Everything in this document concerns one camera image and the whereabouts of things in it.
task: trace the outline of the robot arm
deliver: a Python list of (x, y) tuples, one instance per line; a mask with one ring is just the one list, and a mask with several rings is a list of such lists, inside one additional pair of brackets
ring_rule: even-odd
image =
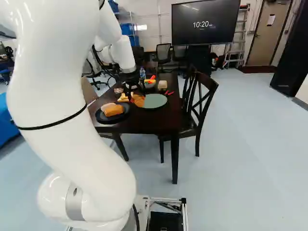
[(0, 0), (0, 6), (0, 23), (18, 39), (9, 111), (30, 147), (55, 171), (39, 189), (39, 207), (76, 228), (121, 230), (136, 180), (93, 127), (80, 76), (95, 36), (103, 60), (133, 72), (128, 38), (109, 4), (99, 11), (97, 0)]
[(97, 51), (101, 51), (99, 56), (104, 62), (118, 63), (124, 73), (136, 70), (129, 38), (122, 35), (119, 22), (108, 3), (100, 10), (100, 25), (94, 45)]

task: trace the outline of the black plate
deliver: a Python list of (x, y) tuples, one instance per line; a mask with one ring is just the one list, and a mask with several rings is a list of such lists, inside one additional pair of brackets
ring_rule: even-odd
[(129, 113), (129, 104), (128, 103), (116, 103), (116, 104), (122, 105), (124, 107), (124, 112), (122, 114), (106, 117), (104, 112), (102, 112), (101, 109), (98, 109), (95, 113), (97, 122), (99, 122), (100, 124), (116, 124), (126, 119)]

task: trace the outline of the small bowl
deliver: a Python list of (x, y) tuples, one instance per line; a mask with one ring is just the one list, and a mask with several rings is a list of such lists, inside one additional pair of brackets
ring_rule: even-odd
[(153, 88), (156, 85), (156, 80), (155, 79), (151, 79), (150, 81), (152, 83), (149, 83), (148, 81), (144, 82), (144, 86), (145, 86), (146, 89)]

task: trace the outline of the door frame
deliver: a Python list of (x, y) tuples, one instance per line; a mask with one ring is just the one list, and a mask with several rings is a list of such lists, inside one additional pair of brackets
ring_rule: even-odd
[[(252, 42), (251, 42), (251, 46), (250, 46), (250, 49), (249, 49), (249, 53), (248, 53), (248, 56), (247, 56), (246, 63), (248, 63), (249, 56), (250, 56), (250, 52), (251, 52), (252, 47), (253, 47), (254, 42), (255, 42), (256, 33), (257, 33), (257, 30), (258, 30), (258, 27), (259, 27), (259, 23), (260, 23), (260, 19), (261, 19), (261, 15), (262, 15), (262, 11), (263, 11), (263, 7), (264, 7), (265, 1), (266, 1), (266, 0), (263, 0), (263, 1), (262, 1), (262, 6), (261, 6), (261, 9), (260, 9), (260, 13), (259, 13), (258, 21), (257, 21), (257, 26), (256, 26), (256, 28), (255, 28), (254, 37), (253, 37)], [(268, 66), (270, 66), (271, 63), (272, 63), (273, 60), (274, 60), (274, 57), (275, 57), (276, 51), (277, 51), (277, 49), (278, 49), (278, 46), (279, 46), (281, 37), (282, 37), (282, 35), (283, 35), (283, 31), (284, 31), (285, 25), (286, 25), (286, 23), (287, 23), (287, 21), (288, 21), (288, 18), (289, 18), (289, 14), (290, 14), (290, 11), (291, 11), (292, 4), (293, 4), (293, 0), (290, 0), (290, 4), (289, 4), (288, 11), (287, 11), (287, 15), (286, 15), (286, 17), (285, 17), (285, 19), (284, 19), (283, 26), (282, 26), (281, 32), (280, 32), (280, 34), (279, 34), (279, 37), (278, 37), (278, 40), (277, 40), (275, 49), (274, 49), (274, 53), (273, 53), (273, 55), (272, 55), (272, 57), (271, 57), (271, 59), (270, 59), (270, 63), (269, 63)]]

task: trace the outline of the chair back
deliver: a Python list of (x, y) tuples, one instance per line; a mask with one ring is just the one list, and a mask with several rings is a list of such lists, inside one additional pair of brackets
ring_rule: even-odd
[(98, 99), (98, 95), (96, 94), (92, 85), (89, 83), (87, 77), (81, 78), (81, 88), (83, 97), (85, 98), (87, 104), (90, 104), (94, 100)]
[(160, 61), (168, 59), (171, 60), (170, 48), (171, 48), (171, 43), (158, 44), (156, 46), (156, 56), (158, 60)]
[(173, 59), (184, 59), (187, 55), (188, 46), (173, 46)]
[[(202, 85), (208, 90), (208, 92), (202, 94)], [(196, 88), (198, 86), (199, 100), (194, 102)], [(187, 79), (185, 80), (183, 96), (182, 96), (182, 110), (193, 117), (193, 114), (197, 118), (195, 126), (201, 131), (205, 116), (208, 108), (212, 102), (218, 83), (208, 75), (198, 72), (193, 66), (191, 66), (187, 73)]]
[(142, 66), (144, 60), (144, 48), (136, 46), (132, 46), (131, 48), (133, 50), (136, 65)]

